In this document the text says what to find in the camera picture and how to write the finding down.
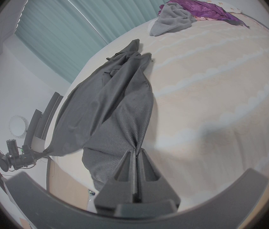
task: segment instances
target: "gray garment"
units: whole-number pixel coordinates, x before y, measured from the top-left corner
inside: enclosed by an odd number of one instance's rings
[[[177,32],[192,26],[197,21],[189,11],[180,4],[170,2],[164,5],[149,35],[159,36],[165,32]]]
[[[138,48],[139,39],[133,40],[72,91],[45,150],[63,156],[83,148],[97,190],[128,149],[139,152],[149,124],[153,94],[143,71],[151,54]]]

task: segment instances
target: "gray cloth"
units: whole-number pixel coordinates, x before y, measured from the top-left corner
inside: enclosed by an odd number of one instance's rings
[[[45,150],[63,156],[83,148],[97,190],[128,149],[139,152],[149,124],[153,94],[143,71],[151,54],[138,48],[139,39],[133,40],[72,91]]]
[[[158,19],[152,26],[149,35],[159,36],[165,32],[177,32],[192,26],[197,21],[189,11],[180,4],[170,2],[164,5]]]

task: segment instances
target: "mattress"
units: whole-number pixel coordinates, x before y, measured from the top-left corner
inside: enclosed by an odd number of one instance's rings
[[[72,83],[53,117],[45,147],[72,89],[139,38],[139,52],[152,54],[144,73],[154,93],[142,147],[180,196],[179,211],[212,198],[248,168],[269,175],[269,30],[234,15],[250,29],[197,21],[188,29],[152,37],[147,22],[111,42]],[[82,154],[80,150],[52,159],[97,193]]]

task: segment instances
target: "pillow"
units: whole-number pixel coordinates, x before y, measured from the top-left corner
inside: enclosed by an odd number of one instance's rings
[[[222,7],[228,13],[241,13],[242,12],[241,10],[239,10],[238,8],[236,8],[235,6],[232,6],[231,4],[227,2],[222,2],[218,0],[198,0],[198,1],[216,4],[217,6]]]

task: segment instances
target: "curtain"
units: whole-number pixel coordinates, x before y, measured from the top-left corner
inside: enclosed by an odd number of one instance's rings
[[[156,18],[167,1],[28,0],[15,34],[46,65],[73,82],[95,53]]]
[[[67,0],[28,0],[15,34],[70,83],[86,62],[107,45]]]
[[[70,0],[107,43],[158,16],[169,0]]]

